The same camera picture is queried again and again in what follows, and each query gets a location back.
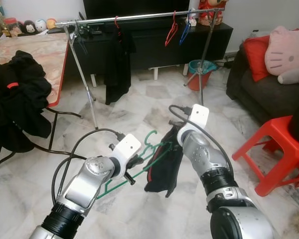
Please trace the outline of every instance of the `blue hanger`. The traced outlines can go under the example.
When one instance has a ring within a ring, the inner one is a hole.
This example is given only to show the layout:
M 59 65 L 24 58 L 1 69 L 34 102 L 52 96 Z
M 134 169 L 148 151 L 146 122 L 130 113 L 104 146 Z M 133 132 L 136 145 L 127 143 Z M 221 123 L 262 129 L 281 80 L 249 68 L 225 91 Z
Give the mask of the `blue hanger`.
M 185 27 L 184 32 L 179 40 L 179 45 L 183 44 L 183 42 L 184 42 L 185 38 L 187 37 L 189 30 L 191 28 L 191 24 L 189 23 L 190 11 L 191 11 L 191 9 L 188 11 L 186 27 Z

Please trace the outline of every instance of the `sofa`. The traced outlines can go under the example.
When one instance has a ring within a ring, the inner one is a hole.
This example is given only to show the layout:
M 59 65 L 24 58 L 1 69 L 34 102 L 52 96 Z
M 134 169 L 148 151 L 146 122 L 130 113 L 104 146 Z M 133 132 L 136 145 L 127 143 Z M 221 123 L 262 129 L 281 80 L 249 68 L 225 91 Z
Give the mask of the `sofa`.
M 232 65 L 226 94 L 239 100 L 260 123 L 293 115 L 299 106 L 299 84 L 281 85 L 273 75 L 253 80 L 243 44 Z

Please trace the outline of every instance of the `bucket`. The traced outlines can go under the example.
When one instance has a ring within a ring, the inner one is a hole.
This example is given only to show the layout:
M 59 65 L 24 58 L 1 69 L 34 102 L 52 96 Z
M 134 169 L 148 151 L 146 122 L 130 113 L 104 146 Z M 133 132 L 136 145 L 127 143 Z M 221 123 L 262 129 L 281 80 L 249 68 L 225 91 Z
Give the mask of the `bucket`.
M 189 64 L 188 64 L 188 78 L 190 78 L 193 74 L 196 73 L 197 71 L 197 68 L 200 66 L 200 60 L 194 60 L 194 61 L 191 61 Z M 204 87 L 206 86 L 207 82 L 208 82 L 208 79 L 209 79 L 209 76 L 211 74 L 212 71 L 216 70 L 217 69 L 217 66 L 210 62 L 210 61 L 204 61 L 204 64 L 203 64 L 203 75 L 202 75 L 202 86 L 203 86 L 203 89 Z M 193 91 L 199 91 L 199 75 L 197 74 L 194 79 L 192 79 L 189 84 L 188 84 L 188 87 L 193 90 Z

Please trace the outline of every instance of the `red plastic stool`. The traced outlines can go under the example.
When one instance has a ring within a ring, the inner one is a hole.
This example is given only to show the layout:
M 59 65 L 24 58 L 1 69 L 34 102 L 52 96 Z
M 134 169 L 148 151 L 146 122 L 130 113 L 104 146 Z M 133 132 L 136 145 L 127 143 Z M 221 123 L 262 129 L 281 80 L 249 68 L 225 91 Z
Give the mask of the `red plastic stool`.
M 255 188 L 259 196 L 266 196 L 277 187 L 295 183 L 295 187 L 299 187 L 299 174 L 296 178 L 283 181 L 294 169 L 299 169 L 299 142 L 297 142 L 288 131 L 288 124 L 292 116 L 272 119 L 266 122 L 236 153 L 233 159 L 238 160 L 244 157 L 252 170 L 257 174 L 260 183 Z M 264 136 L 270 136 L 272 139 L 265 142 L 258 141 Z M 271 152 L 282 149 L 284 156 L 267 174 L 263 175 L 258 166 L 253 162 L 252 158 L 247 155 L 247 151 L 253 146 L 265 144 L 263 149 Z

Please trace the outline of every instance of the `clothes rack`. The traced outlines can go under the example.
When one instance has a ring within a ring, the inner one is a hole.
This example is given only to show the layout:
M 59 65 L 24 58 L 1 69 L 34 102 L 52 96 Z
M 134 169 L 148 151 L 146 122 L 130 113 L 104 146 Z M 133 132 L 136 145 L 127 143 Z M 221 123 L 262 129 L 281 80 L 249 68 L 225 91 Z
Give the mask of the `clothes rack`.
M 202 54 L 202 58 L 200 61 L 200 67 L 197 69 L 197 72 L 188 80 L 187 83 L 189 83 L 195 75 L 199 75 L 199 85 L 200 85 L 200 95 L 201 95 L 201 104 L 203 105 L 203 88 L 202 88 L 202 83 L 201 83 L 201 79 L 202 79 L 202 72 L 203 72 L 203 62 L 205 60 L 206 57 L 206 53 L 208 50 L 208 46 L 209 46 L 209 42 L 211 39 L 211 35 L 216 23 L 216 18 L 218 15 L 219 11 L 224 11 L 225 8 L 212 8 L 212 9 L 201 9 L 201 10 L 193 10 L 190 13 L 203 13 L 203 12 L 212 12 L 214 13 L 213 17 L 210 17 L 210 15 L 208 15 L 209 17 L 209 23 L 210 23 L 210 30 L 207 36 L 207 40 L 204 46 L 204 51 Z M 187 15 L 189 11 L 177 11 L 177 12 L 164 12 L 164 13 L 154 13 L 154 14 L 143 14 L 143 15 L 134 15 L 134 16 L 121 16 L 121 17 L 107 17 L 107 18 L 99 18 L 99 19 L 89 19 L 89 20 L 75 20 L 75 21 L 67 21 L 67 22 L 57 22 L 55 24 L 56 27 L 63 27 L 64 31 L 68 37 L 68 41 L 69 41 L 69 45 L 71 48 L 71 51 L 73 53 L 73 57 L 75 60 L 75 63 L 78 67 L 80 76 L 82 78 L 82 82 L 83 85 L 85 87 L 86 93 L 87 93 L 87 97 L 89 100 L 89 104 L 90 104 L 90 108 L 91 108 L 91 113 L 92 113 L 92 118 L 93 118 L 93 122 L 94 122 L 94 126 L 95 128 L 98 128 L 98 124 L 96 121 L 96 116 L 95 116 L 95 112 L 93 110 L 93 102 L 92 100 L 96 100 L 96 98 L 93 96 L 92 92 L 90 91 L 90 88 L 88 86 L 88 84 L 86 83 L 85 77 L 84 77 L 84 73 L 83 70 L 81 68 L 79 59 L 77 57 L 77 54 L 75 52 L 73 43 L 75 41 L 75 38 L 78 36 L 78 25 L 79 24 L 92 24 L 92 23 L 103 23 L 103 22 L 114 22 L 114 20 L 116 21 L 124 21 L 124 20 L 137 20 L 137 19 L 144 19 L 144 18 L 154 18 L 154 17 L 164 17 L 164 16 L 173 16 L 173 15 Z M 69 33 L 68 30 L 68 26 L 74 25 L 75 26 L 75 30 L 73 33 Z

